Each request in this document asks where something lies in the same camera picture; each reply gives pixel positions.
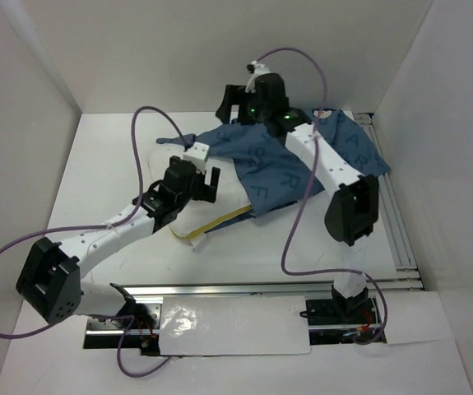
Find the white pillow with yellow edge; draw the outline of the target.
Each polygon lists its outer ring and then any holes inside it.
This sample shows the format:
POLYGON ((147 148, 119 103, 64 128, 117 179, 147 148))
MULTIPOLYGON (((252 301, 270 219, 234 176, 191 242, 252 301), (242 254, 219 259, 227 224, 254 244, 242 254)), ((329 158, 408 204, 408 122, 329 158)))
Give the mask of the white pillow with yellow edge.
MULTIPOLYGON (((183 149, 175 144, 153 146, 147 154, 146 179, 153 182, 162 179, 169 166, 171 156, 181 156, 183 149)), ((214 203, 191 201, 169 225, 176 239, 196 247, 204 239, 206 232, 219 225, 227 225, 230 220, 252 210, 252 205, 244 187, 239 181, 231 159, 210 157, 206 169, 220 169, 220 180, 214 203)))

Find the blue cartoon print pillowcase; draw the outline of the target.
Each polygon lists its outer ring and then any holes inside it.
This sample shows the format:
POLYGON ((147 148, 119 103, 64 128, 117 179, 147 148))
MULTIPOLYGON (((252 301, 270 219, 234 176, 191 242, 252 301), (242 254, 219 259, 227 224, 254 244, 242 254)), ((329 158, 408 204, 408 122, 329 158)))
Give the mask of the blue cartoon print pillowcase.
MULTIPOLYGON (((318 112, 309 109, 306 113, 317 115, 318 131, 349 165, 364 175, 378 177, 389 172, 389 165, 379 155, 367 133, 342 110, 318 112)), ((200 134, 156 139, 159 145, 175 144, 181 147, 194 142, 210 147, 208 159, 212 156, 234 162, 236 174, 252 205, 251 211, 216 228, 262 216, 303 198, 310 168, 271 137, 263 125, 232 122, 200 134)))

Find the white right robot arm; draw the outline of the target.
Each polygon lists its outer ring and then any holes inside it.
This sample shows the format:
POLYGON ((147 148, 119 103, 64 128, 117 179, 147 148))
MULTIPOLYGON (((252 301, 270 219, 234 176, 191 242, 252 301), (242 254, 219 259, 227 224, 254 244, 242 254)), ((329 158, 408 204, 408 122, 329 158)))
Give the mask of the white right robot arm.
POLYGON ((263 124, 267 132, 311 170, 330 202, 323 217, 327 233, 339 244, 343 267, 334 271, 332 313, 342 323, 359 315, 369 296, 364 274, 369 236, 378 221, 379 183, 350 166, 317 129, 317 115, 290 105, 277 73, 254 73, 245 85, 225 87, 216 117, 230 121, 233 107, 243 125, 263 124))

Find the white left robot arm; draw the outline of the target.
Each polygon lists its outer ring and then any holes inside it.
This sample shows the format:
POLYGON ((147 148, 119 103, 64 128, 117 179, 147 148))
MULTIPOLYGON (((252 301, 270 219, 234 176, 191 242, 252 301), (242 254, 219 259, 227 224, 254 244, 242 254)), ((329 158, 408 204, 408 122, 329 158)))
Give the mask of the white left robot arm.
POLYGON ((163 179, 98 230, 82 231, 59 242, 47 237, 36 241, 16 290, 49 324, 87 315, 106 317, 116 328, 128 327, 135 314, 146 317, 146 309, 122 286, 98 286, 84 277, 129 244, 175 221, 190 201, 215 202, 219 178, 220 169, 207 170, 204 160, 172 156, 163 179))

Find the white cover sheet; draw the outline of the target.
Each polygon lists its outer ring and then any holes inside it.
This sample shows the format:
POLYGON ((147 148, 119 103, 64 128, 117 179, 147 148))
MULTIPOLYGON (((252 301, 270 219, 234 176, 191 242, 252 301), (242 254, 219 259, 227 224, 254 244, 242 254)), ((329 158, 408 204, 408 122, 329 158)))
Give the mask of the white cover sheet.
POLYGON ((302 296, 169 297, 163 356, 304 355, 311 351, 302 296))

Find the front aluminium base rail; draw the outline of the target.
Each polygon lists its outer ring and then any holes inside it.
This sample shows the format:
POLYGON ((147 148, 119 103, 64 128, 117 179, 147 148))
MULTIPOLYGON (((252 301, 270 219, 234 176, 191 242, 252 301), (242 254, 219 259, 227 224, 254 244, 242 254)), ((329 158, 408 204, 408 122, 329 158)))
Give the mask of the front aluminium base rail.
POLYGON ((122 324, 90 318, 86 324, 83 342, 85 349, 115 349, 117 345, 121 345, 123 349, 138 350, 143 356, 158 356, 161 310, 171 296, 303 296, 305 301, 298 316, 308 324, 310 345, 351 344, 355 340, 366 342, 376 335, 380 336, 378 342, 385 340, 382 329, 383 304, 377 301, 375 291, 371 290, 368 299, 356 310, 347 316, 341 316, 334 308, 332 285, 329 281, 248 285, 130 286, 127 291, 152 313, 153 326, 137 322, 124 335, 122 324))

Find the aluminium frame rail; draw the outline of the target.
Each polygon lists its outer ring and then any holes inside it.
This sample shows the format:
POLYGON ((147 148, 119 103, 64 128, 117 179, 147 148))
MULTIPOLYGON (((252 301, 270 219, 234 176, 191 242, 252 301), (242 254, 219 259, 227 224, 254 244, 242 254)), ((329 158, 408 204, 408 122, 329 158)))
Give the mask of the aluminium frame rail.
POLYGON ((381 175, 378 182, 380 223, 370 237, 364 270, 388 289, 423 290, 390 174, 381 175))

